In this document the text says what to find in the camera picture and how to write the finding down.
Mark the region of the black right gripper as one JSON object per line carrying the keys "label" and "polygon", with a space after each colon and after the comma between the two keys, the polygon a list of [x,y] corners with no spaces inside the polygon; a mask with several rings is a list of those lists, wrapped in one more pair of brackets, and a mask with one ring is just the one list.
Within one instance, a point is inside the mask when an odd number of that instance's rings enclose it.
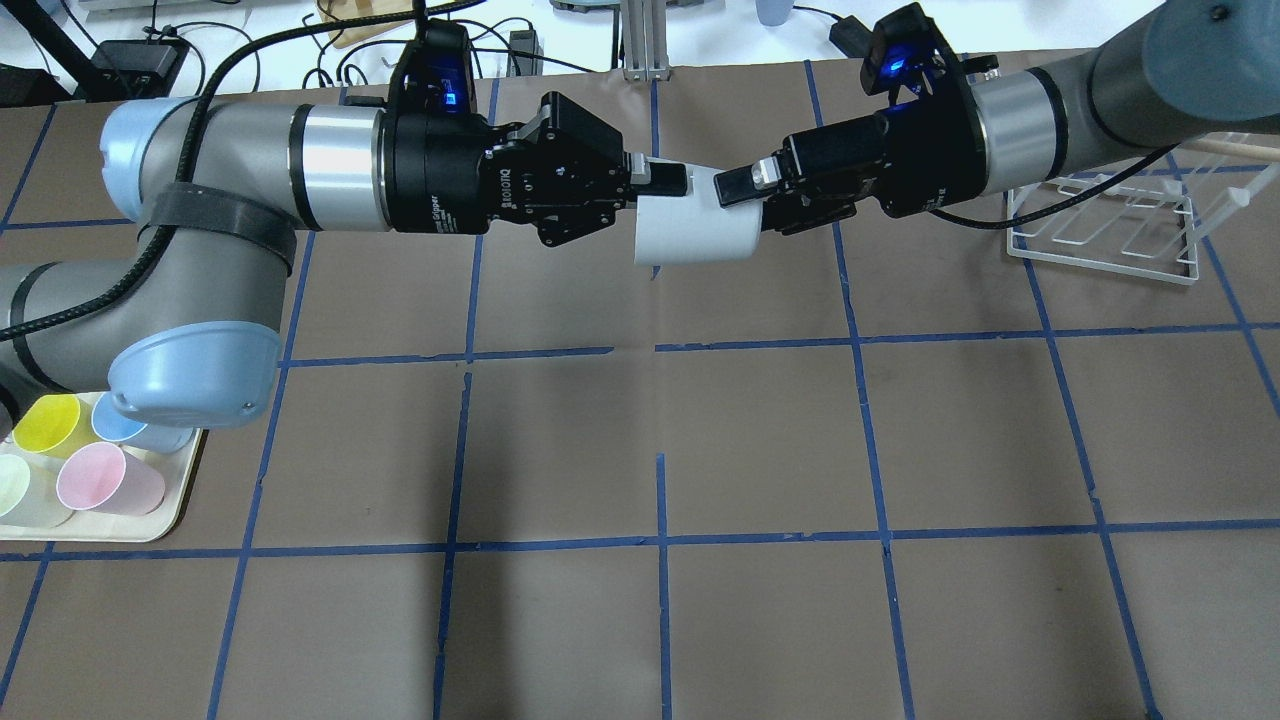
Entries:
{"label": "black right gripper", "polygon": [[966,61],[942,63],[909,102],[792,133],[776,160],[717,173],[719,206],[765,200],[763,229],[795,234],[855,215],[864,199],[902,218],[977,197],[988,152],[969,74]]}

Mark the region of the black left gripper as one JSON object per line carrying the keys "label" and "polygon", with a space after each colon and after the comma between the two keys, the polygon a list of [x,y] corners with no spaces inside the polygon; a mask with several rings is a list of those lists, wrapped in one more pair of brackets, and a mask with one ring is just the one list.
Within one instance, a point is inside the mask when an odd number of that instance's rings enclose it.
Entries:
{"label": "black left gripper", "polygon": [[689,193],[684,163],[627,154],[613,126],[559,92],[525,123],[396,110],[381,133],[388,222],[402,233],[485,234],[506,222],[557,247],[613,225],[639,196]]}

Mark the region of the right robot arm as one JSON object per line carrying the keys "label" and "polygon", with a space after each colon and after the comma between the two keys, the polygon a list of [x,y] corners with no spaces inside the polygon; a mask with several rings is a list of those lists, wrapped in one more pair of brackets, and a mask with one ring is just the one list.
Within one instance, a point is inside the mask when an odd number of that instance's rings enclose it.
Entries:
{"label": "right robot arm", "polygon": [[1217,132],[1277,133],[1275,1],[1166,1],[1106,44],[992,79],[916,3],[870,32],[860,81],[886,109],[790,135],[716,177],[719,204],[762,201],[792,234],[874,199],[892,218],[940,214],[1114,163],[1143,167]]}

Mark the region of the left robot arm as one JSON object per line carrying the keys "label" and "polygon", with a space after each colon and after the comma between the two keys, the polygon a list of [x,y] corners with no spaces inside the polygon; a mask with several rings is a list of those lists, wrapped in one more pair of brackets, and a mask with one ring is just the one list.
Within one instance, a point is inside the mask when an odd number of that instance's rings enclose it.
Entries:
{"label": "left robot arm", "polygon": [[465,99],[349,105],[215,102],[195,159],[177,163],[192,99],[120,105],[102,129],[111,200],[154,260],[3,269],[3,327],[105,295],[106,307],[3,341],[3,429],[37,398],[104,392],[125,416],[204,429],[253,421],[273,397],[285,282],[305,231],[484,234],[534,225],[550,247],[611,227],[646,196],[684,199],[678,163],[627,152],[566,96],[493,126]]}

